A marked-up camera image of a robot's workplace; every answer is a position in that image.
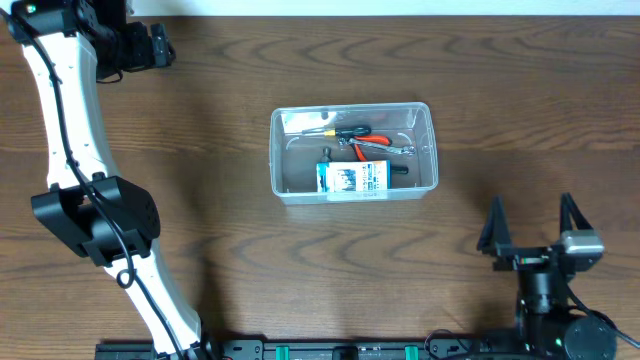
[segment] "red grip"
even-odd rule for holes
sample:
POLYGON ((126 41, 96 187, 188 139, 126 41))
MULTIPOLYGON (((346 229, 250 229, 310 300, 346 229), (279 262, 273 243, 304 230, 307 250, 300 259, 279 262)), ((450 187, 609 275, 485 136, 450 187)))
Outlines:
POLYGON ((358 145, 353 145, 353 150, 356 151, 356 156, 358 157, 358 160, 360 161, 367 161, 367 158, 364 156, 364 154, 362 153, 362 150, 360 150, 360 146, 358 145))
POLYGON ((384 135, 354 136, 354 138, 356 140, 368 141, 368 142, 381 144, 381 145, 386 145, 386 146, 391 145, 391 140, 389 140, 389 138, 384 136, 384 135))

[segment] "product package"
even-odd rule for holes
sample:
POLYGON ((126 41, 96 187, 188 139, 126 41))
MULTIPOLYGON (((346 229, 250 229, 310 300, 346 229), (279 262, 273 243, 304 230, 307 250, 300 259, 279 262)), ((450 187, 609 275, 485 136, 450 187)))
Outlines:
POLYGON ((316 165, 318 192, 374 191, 391 188, 388 160, 329 162, 316 165))

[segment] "small box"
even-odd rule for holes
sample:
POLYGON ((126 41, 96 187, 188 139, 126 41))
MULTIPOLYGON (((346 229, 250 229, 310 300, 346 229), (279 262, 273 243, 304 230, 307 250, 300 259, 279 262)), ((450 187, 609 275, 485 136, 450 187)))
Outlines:
POLYGON ((276 109, 271 116, 269 141, 271 187, 286 205, 374 200, 420 199, 438 185, 438 157, 429 108, 424 103, 313 106, 276 109), (406 167, 407 174, 391 174, 389 189, 318 192, 316 165, 323 149, 332 162, 357 162, 350 145, 334 136, 306 131, 318 128, 368 126, 392 146, 413 146, 413 155, 391 154, 361 146, 369 161, 389 161, 406 167))
POLYGON ((389 160, 316 165, 318 192, 374 191, 391 187, 389 160))

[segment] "tool handle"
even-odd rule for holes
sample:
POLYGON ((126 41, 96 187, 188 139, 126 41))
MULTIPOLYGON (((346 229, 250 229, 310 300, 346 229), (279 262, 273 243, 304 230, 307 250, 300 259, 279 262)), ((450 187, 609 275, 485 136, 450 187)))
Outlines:
POLYGON ((403 165, 391 165, 391 173, 407 175, 409 173, 409 168, 403 165))
POLYGON ((391 145, 391 139, 389 139, 384 135, 355 136, 355 139, 360 141, 367 141, 367 142, 372 142, 376 144, 386 145, 386 146, 391 145))
POLYGON ((335 133, 336 136, 342 136, 342 137, 366 136, 369 134, 371 134, 371 128, 368 126, 336 129, 336 133, 335 133))
POLYGON ((364 154, 362 153, 362 150, 360 150, 360 146, 353 145, 353 150, 355 150, 356 156, 358 157, 358 160, 360 160, 360 161, 368 161, 367 157, 364 156, 364 154))

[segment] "screwdriver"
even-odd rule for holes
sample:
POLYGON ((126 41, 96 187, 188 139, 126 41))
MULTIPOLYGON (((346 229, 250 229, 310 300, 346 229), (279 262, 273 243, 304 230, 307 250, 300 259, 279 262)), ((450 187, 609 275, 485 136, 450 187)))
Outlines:
POLYGON ((339 136, 344 138, 352 138, 354 136, 366 136, 371 134, 371 128, 368 126, 356 126, 352 128, 315 128, 302 130, 302 134, 311 135, 311 134, 322 134, 324 136, 339 136))

